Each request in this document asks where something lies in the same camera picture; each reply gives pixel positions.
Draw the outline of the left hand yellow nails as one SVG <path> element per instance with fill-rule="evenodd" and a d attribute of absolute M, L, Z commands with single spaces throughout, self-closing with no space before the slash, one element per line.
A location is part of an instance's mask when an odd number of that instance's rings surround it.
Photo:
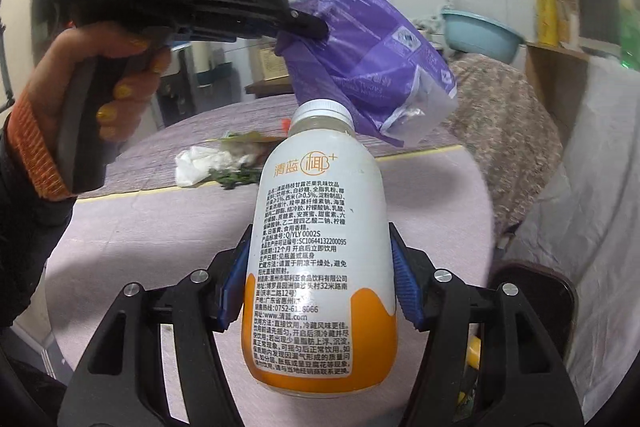
<path fill-rule="evenodd" d="M 51 44 L 27 83 L 32 113 L 49 150 L 56 149 L 65 93 L 76 66 L 87 58 L 125 58 L 149 47 L 147 38 L 130 34 L 115 23 L 97 23 L 63 31 Z M 170 49 L 158 50 L 143 72 L 122 77 L 111 98 L 96 111 L 100 137 L 113 143 L 129 140 L 171 62 Z"/>

